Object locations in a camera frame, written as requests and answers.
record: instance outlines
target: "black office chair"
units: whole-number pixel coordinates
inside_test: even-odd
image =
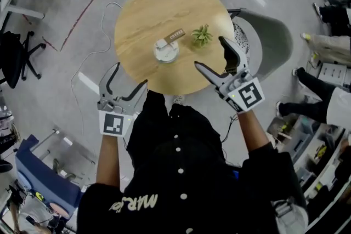
[[[28,65],[37,79],[41,78],[41,75],[37,74],[33,68],[29,57],[40,47],[45,49],[46,45],[41,43],[29,51],[29,39],[33,35],[33,31],[28,32],[27,38],[23,43],[20,42],[20,35],[9,31],[2,35],[0,43],[0,69],[2,69],[5,78],[0,80],[0,84],[7,82],[12,89],[15,88],[21,71],[22,80],[26,80],[24,76],[26,65]]]

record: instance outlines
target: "sneaker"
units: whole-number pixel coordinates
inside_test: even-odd
[[[296,67],[295,69],[293,69],[293,70],[291,71],[291,74],[292,74],[293,76],[297,76],[297,70],[298,70],[298,67]]]
[[[183,105],[184,102],[185,102],[185,96],[184,95],[179,95],[179,96],[175,96],[174,97],[173,104]]]
[[[282,102],[281,102],[281,101],[278,101],[278,102],[276,103],[276,105],[275,105],[277,117],[282,117],[282,115],[280,114],[280,111],[279,111],[279,106],[280,106],[281,104],[282,104]]]
[[[305,39],[306,41],[310,41],[311,35],[309,35],[308,33],[301,33],[301,38]]]
[[[317,13],[319,19],[320,19],[321,21],[323,21],[322,15],[320,14],[320,8],[319,8],[319,6],[318,6],[316,3],[313,3],[313,8],[314,8],[314,10],[316,11],[316,13]]]
[[[57,174],[59,173],[59,166],[60,166],[60,162],[55,158],[53,160],[53,171]]]

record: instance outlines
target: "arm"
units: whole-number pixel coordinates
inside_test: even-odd
[[[249,152],[269,143],[269,140],[252,110],[238,114],[242,134]]]
[[[16,232],[20,232],[20,227],[18,225],[18,208],[17,206],[14,204],[14,202],[10,202],[10,206],[9,206],[10,212],[11,212],[11,216],[13,219],[13,223],[15,226],[15,233]]]
[[[115,136],[103,135],[97,183],[120,187],[120,162],[118,158],[118,142]]]
[[[39,231],[40,234],[51,234],[51,231],[47,227],[41,226],[39,223],[34,223],[34,227]]]

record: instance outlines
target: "blue chair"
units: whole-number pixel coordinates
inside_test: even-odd
[[[69,182],[46,166],[31,151],[39,140],[30,135],[23,140],[16,154],[20,183],[45,205],[70,219],[83,196],[79,186]]]

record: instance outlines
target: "hand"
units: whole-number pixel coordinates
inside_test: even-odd
[[[34,223],[34,227],[39,231],[40,234],[51,234],[49,228],[43,227],[37,222]]]

